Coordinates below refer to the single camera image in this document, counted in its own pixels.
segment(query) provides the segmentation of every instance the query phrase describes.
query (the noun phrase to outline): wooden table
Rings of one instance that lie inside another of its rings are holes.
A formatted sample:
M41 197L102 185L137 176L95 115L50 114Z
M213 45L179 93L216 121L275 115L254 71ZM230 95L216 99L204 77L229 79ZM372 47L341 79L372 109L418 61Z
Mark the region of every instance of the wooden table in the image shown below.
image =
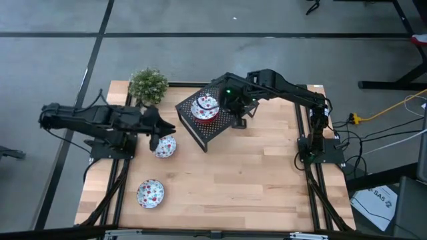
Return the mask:
M112 81L109 103L124 105L128 85L128 81ZM308 89L324 94L321 85L309 85ZM177 150L173 156L154 157L148 147L149 137L139 136L119 226L313 231L306 177L294 167L299 136L294 104L283 99L261 100L256 116L248 118L247 129L227 129L209 142L209 151L204 153L179 121L174 107L197 90L170 87L158 105L161 117L176 126L173 136ZM308 123L304 124L307 133ZM334 134L326 129L325 136ZM111 159L102 159L88 171L76 223L84 221L104 197L111 165ZM333 164L322 166L328 199L355 229L342 172ZM165 186L165 198L155 209L144 209L136 201L136 191L147 179L157 179ZM325 228L318 199L317 206L321 226ZM111 201L107 223L112 223L114 207L115 199Z

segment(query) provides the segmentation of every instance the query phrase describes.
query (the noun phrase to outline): bowl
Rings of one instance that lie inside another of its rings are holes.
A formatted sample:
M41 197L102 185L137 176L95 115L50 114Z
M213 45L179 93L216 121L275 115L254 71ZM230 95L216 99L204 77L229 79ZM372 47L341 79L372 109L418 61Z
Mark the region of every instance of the bowl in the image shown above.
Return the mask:
M176 140L172 135L159 139L159 145L153 152L156 157L166 158L172 156L176 150Z
M155 179L144 181L136 191L136 199L143 208L157 207L165 197L165 188Z
M211 123L218 117L219 111L218 102L209 93L197 98L191 105L191 114L193 114L195 121L198 123Z

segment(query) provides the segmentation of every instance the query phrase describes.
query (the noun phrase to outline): concrete floor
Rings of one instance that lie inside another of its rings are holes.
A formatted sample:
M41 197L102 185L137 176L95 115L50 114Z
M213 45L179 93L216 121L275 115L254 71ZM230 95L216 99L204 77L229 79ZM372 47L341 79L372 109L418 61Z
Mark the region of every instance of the concrete floor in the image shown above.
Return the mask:
M116 0L107 32L404 32L389 3L322 0L316 12L305 16L310 4L299 0ZM414 30L423 32L425 26L411 1L400 4ZM98 32L106 5L107 0L61 4L2 0L0 31ZM0 145L27 152L24 161L3 158L0 162L0 232L31 228L59 145L59 140L40 130L39 110L53 101L74 103L94 43L93 38L0 38ZM358 81L393 81L420 62L411 43L391 39L104 39L85 104L99 88L107 91L111 80L127 80L132 72L146 67L159 68L170 81L209 81L226 71L244 76L271 68L292 83L324 85L334 104L332 118L342 121L349 112L367 117L413 93L362 91ZM410 107L422 113L418 103ZM399 107L352 130L366 135L415 118ZM420 127L421 123L413 124L397 131ZM85 138L75 134L73 140L81 143ZM371 142L365 150L401 138ZM369 172L415 162L418 146L419 139L413 139L367 156ZM350 146L346 156L355 155L357 148L357 143ZM87 159L87 153L70 148L48 228L73 225Z

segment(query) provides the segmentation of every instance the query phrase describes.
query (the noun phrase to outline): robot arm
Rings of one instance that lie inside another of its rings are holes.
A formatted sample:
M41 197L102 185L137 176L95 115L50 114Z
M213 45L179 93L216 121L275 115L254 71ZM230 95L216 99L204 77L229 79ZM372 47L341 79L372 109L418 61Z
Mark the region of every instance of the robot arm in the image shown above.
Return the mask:
M66 128L92 136L94 141L85 141L91 147L102 144L129 154L135 151L135 144L129 141L131 134L151 135L149 148L154 151L159 138L175 133L175 126L165 122L154 106L142 114L139 107L95 105L76 109L51 103L43 106L39 123L46 130Z
M242 119L244 107L259 99L282 99L310 108L309 148L314 155L324 152L323 129L328 126L329 110L326 98L319 93L287 82L279 73L271 69L248 73L244 79L232 73L226 73L225 81L220 87L220 107L236 116L240 128L245 128Z

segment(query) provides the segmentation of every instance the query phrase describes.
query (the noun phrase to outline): potted plant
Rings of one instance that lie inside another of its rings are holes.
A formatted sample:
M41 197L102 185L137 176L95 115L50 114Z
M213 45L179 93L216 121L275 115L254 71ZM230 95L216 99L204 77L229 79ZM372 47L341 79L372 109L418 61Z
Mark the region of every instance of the potted plant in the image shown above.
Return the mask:
M132 74L129 93L136 98L137 106L158 104L168 86L167 78L159 70L147 68Z

